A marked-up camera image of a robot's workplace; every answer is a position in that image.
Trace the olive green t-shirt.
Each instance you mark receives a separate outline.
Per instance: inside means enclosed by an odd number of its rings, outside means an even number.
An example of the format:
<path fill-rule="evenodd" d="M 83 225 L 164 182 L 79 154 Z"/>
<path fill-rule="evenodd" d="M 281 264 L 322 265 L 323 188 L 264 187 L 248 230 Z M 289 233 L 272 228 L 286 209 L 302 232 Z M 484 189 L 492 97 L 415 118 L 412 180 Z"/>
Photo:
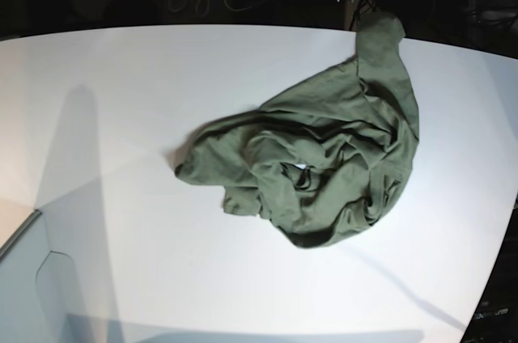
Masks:
<path fill-rule="evenodd" d="M 419 143 L 404 37 L 396 16 L 367 15 L 352 57 L 205 125 L 176 177 L 222 187 L 227 214 L 263 218 L 298 248 L 370 229 L 403 193 Z"/>

